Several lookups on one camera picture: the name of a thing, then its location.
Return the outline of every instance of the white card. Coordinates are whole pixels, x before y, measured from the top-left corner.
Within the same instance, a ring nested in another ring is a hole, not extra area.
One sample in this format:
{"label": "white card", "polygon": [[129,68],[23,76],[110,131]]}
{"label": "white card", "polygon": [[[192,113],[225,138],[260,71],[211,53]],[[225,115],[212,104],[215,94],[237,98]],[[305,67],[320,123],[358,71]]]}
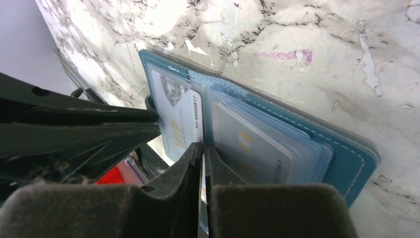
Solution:
{"label": "white card", "polygon": [[203,141],[201,95],[175,76],[151,70],[153,101],[166,155],[176,161],[193,142]]}

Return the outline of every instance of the screw hole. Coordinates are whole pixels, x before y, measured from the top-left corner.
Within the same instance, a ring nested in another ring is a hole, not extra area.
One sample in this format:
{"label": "screw hole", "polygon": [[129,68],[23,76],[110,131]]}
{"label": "screw hole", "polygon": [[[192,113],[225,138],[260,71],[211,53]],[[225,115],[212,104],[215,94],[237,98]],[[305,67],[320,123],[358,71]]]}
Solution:
{"label": "screw hole", "polygon": [[144,192],[151,192],[151,191],[153,191],[154,189],[155,189],[155,187],[153,187],[153,186],[142,186],[142,187],[140,187]]}
{"label": "screw hole", "polygon": [[50,92],[48,90],[45,90],[39,87],[34,87],[32,89],[32,93],[37,95],[38,97],[47,97],[50,95]]}

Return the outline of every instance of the white stitching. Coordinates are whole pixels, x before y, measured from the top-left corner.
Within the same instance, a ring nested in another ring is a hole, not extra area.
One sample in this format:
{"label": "white stitching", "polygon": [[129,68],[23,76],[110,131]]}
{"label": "white stitching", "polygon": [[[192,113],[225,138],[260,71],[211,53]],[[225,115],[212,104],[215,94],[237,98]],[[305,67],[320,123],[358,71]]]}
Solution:
{"label": "white stitching", "polygon": [[[158,64],[160,64],[160,65],[163,65],[163,66],[165,66],[165,67],[169,67],[168,65],[166,65],[166,64],[164,64],[164,63],[162,63],[162,62],[159,62],[159,61],[157,61],[157,60],[155,60],[155,59],[153,59],[153,58],[151,58],[151,57],[148,57],[148,56],[141,56],[140,58],[141,58],[141,60],[142,60],[143,65],[145,65],[145,64],[144,64],[144,62],[143,62],[143,58],[148,58],[148,59],[151,59],[151,60],[153,60],[154,62],[156,62],[156,63],[158,63]],[[147,70],[145,70],[145,72],[146,72],[147,77],[149,78],[149,73],[147,72]],[[199,79],[202,79],[202,80],[206,80],[206,81],[207,81],[207,79],[204,79],[204,78],[201,78],[201,77],[198,77],[198,76],[196,76],[196,78],[199,78]],[[323,128],[324,130],[326,130],[326,131],[328,131],[328,132],[330,132],[330,133],[332,133],[332,134],[335,134],[335,135],[336,135],[336,136],[338,136],[338,137],[341,137],[342,139],[349,140],[349,141],[351,141],[351,142],[355,143],[356,145],[358,145],[358,146],[360,146],[360,147],[362,147],[362,148],[364,148],[364,149],[368,150],[369,152],[371,152],[371,153],[373,153],[373,154],[376,154],[376,153],[374,153],[372,150],[370,150],[369,148],[367,148],[367,147],[365,147],[365,146],[363,146],[363,145],[361,145],[361,144],[359,144],[359,143],[357,143],[357,142],[355,142],[355,141],[353,141],[353,140],[351,140],[351,139],[345,138],[345,137],[343,137],[342,135],[340,135],[340,134],[338,134],[338,133],[336,133],[336,132],[334,132],[334,131],[332,131],[332,130],[330,130],[330,129],[328,129],[328,128],[326,128],[326,127],[324,127],[324,126],[322,126],[322,125],[320,125],[320,124],[318,124],[318,123],[315,123],[315,122],[313,122],[313,121],[311,121],[311,120],[308,120],[308,119],[304,118],[303,116],[301,116],[301,115],[299,115],[299,114],[297,114],[297,113],[291,112],[291,111],[287,110],[286,108],[283,108],[283,107],[281,107],[281,106],[275,105],[275,104],[273,104],[272,102],[269,102],[269,101],[267,101],[267,100],[265,100],[265,99],[263,99],[263,98],[261,98],[261,97],[258,97],[258,98],[260,98],[261,100],[266,101],[267,103],[269,103],[269,104],[273,105],[274,107],[281,108],[283,111],[286,111],[286,112],[288,112],[288,113],[290,113],[290,114],[293,114],[293,115],[295,115],[295,116],[297,116],[297,117],[299,117],[299,118],[303,119],[303,120],[304,120],[304,121],[306,121],[306,122],[309,122],[309,123],[312,123],[312,124],[314,124],[314,125],[317,125],[317,126],[319,126],[320,128]],[[266,109],[267,111],[269,111],[269,112],[271,112],[271,113],[273,113],[273,114],[276,114],[277,116],[279,116],[279,117],[281,117],[281,118],[284,118],[284,119],[286,119],[286,120],[288,120],[288,121],[290,121],[290,122],[292,122],[292,123],[294,123],[294,124],[296,124],[296,125],[298,125],[298,126],[302,127],[302,125],[301,125],[301,124],[298,124],[298,123],[296,123],[296,122],[294,122],[294,121],[290,120],[290,119],[289,119],[289,118],[287,118],[287,117],[284,117],[284,116],[282,116],[282,115],[279,115],[279,114],[277,114],[277,113],[273,112],[272,110],[270,110],[270,109],[268,109],[268,108],[266,108],[266,107],[263,107],[262,105],[260,105],[260,104],[258,104],[258,103],[256,103],[256,102],[254,102],[254,101],[252,101],[252,100],[247,99],[247,101],[249,101],[249,102],[251,102],[251,103],[253,103],[253,104],[255,104],[255,105],[258,105],[260,108]],[[349,150],[349,148],[347,148],[347,147],[345,147],[345,146],[343,146],[343,145],[339,144],[338,142],[336,142],[336,141],[333,141],[333,142],[334,142],[335,144],[338,144],[338,145],[340,145],[341,147],[343,147],[343,148],[345,148],[345,149]],[[356,182],[357,178],[359,177],[360,173],[362,172],[362,168],[365,166],[365,160],[364,160],[364,159],[363,159],[363,158],[362,158],[359,154],[356,154],[356,155],[357,155],[357,156],[361,159],[361,161],[362,161],[362,165],[360,166],[358,173],[356,174],[355,178],[353,179],[353,182],[352,182],[352,183],[351,183],[351,185],[349,186],[349,188],[348,188],[348,190],[347,190],[346,194],[343,196],[343,198],[346,198],[346,196],[349,194],[349,192],[351,191],[351,188],[353,187],[354,183]]]}

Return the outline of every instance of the blue leather cover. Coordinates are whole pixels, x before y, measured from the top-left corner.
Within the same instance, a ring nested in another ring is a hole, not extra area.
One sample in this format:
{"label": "blue leather cover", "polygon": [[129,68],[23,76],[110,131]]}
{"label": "blue leather cover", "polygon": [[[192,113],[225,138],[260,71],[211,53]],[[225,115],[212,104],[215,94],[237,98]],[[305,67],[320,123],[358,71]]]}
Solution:
{"label": "blue leather cover", "polygon": [[[147,67],[152,64],[185,79],[189,83],[216,83],[220,87],[224,87],[229,95],[246,101],[262,112],[291,124],[308,133],[311,137],[331,145],[334,148],[334,156],[323,182],[333,185],[343,195],[349,206],[353,204],[369,177],[379,165],[379,154],[366,142],[355,139],[349,132],[336,129],[334,126],[231,80],[211,75],[211,73],[192,70],[182,66],[182,63],[175,63],[147,50],[139,51],[139,56],[148,81],[150,76]],[[203,110],[205,110],[205,102],[208,98],[206,91],[201,90],[199,93],[202,95]],[[152,97],[149,97],[148,102],[153,105],[151,100]]]}

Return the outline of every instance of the marble table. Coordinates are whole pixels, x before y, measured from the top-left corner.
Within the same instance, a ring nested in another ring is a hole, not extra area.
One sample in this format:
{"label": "marble table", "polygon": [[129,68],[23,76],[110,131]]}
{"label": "marble table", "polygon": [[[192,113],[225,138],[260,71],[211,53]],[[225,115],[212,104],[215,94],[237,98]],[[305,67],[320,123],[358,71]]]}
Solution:
{"label": "marble table", "polygon": [[145,107],[137,52],[154,47],[373,141],[382,162],[350,209],[358,233],[420,237],[420,0],[36,1],[111,104]]}

